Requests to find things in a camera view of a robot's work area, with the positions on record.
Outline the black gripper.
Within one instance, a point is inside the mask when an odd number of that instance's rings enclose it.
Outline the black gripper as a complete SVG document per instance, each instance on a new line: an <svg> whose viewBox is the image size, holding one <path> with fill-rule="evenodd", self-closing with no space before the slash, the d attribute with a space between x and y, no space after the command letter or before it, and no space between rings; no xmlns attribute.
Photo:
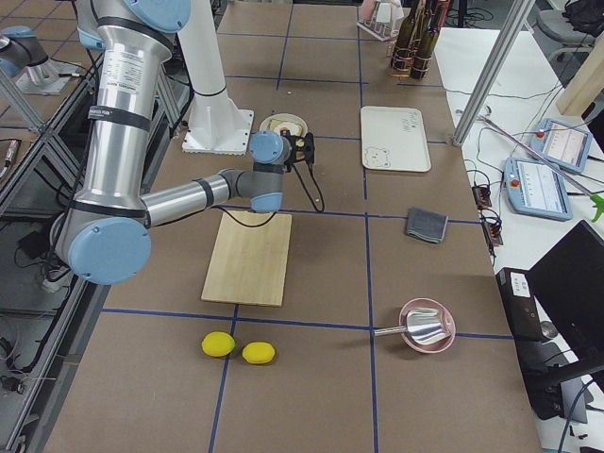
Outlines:
<svg viewBox="0 0 604 453"><path fill-rule="evenodd" d="M281 133L281 137L289 143L289 157L285 160L286 166L305 161L309 166L315 163L314 135L307 132L304 136L292 135L289 131Z"/></svg>

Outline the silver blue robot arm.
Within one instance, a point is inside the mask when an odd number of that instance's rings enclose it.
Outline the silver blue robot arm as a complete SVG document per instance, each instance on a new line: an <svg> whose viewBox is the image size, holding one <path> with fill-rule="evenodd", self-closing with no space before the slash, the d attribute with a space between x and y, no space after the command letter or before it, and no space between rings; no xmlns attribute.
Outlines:
<svg viewBox="0 0 604 453"><path fill-rule="evenodd" d="M34 31L25 25L1 30L1 69L27 94L59 95L71 73L61 76Z"/></svg>
<svg viewBox="0 0 604 453"><path fill-rule="evenodd" d="M81 190L62 219L58 256L79 277L113 285L149 260L151 227L240 197L255 212L278 211L282 177L313 162L308 132L253 132L253 112L229 98L207 1L79 1L82 44L103 54ZM225 169L157 193L142 193L143 165L163 64L182 50L193 93L185 149L250 153L249 171Z"/></svg>

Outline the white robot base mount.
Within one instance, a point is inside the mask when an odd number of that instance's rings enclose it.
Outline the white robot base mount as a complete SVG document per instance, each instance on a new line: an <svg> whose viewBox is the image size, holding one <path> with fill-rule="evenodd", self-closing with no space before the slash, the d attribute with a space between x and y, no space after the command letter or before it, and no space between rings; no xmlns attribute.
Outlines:
<svg viewBox="0 0 604 453"><path fill-rule="evenodd" d="M254 112L238 109L228 95L209 1L191 2L190 19L178 39L193 89L183 150L243 155Z"/></svg>

